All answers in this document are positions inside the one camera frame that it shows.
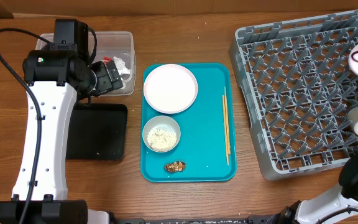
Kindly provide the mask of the white napkin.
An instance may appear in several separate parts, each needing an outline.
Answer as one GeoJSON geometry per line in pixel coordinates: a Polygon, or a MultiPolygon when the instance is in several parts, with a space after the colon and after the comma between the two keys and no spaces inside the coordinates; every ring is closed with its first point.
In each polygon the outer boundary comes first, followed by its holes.
{"type": "Polygon", "coordinates": [[[116,68],[123,80],[127,80],[130,77],[131,70],[126,67],[125,61],[119,57],[113,57],[116,68]]]}

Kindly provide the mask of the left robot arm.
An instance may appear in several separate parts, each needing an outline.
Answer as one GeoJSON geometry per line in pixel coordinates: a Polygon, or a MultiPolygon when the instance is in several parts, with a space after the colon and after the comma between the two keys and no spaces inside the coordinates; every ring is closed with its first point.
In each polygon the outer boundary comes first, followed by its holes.
{"type": "Polygon", "coordinates": [[[112,223],[111,212],[68,200],[66,154],[74,105],[123,86],[113,61],[97,61],[88,38],[94,30],[76,19],[57,19],[53,40],[32,50],[18,82],[28,99],[21,169],[0,223],[112,223]]]}

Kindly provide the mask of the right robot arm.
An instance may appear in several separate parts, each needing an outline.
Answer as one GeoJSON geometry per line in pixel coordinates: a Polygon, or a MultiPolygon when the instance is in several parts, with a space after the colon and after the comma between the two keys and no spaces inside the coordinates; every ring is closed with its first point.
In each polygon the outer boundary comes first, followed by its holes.
{"type": "MultiPolygon", "coordinates": [[[[358,50],[349,56],[351,70],[358,75],[358,50]]],[[[358,107],[347,113],[353,131],[358,135],[358,107]]],[[[358,213],[358,155],[349,159],[339,175],[339,182],[323,194],[297,201],[265,223],[336,223],[358,213]]]]}

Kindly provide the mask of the red snack wrapper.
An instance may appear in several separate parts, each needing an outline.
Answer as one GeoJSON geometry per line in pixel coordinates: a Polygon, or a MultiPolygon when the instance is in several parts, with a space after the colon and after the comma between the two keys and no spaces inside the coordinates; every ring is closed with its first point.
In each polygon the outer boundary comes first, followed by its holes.
{"type": "Polygon", "coordinates": [[[103,61],[103,63],[108,63],[108,62],[111,62],[112,59],[111,59],[111,58],[108,58],[108,57],[104,57],[104,58],[102,59],[102,61],[103,61]]]}

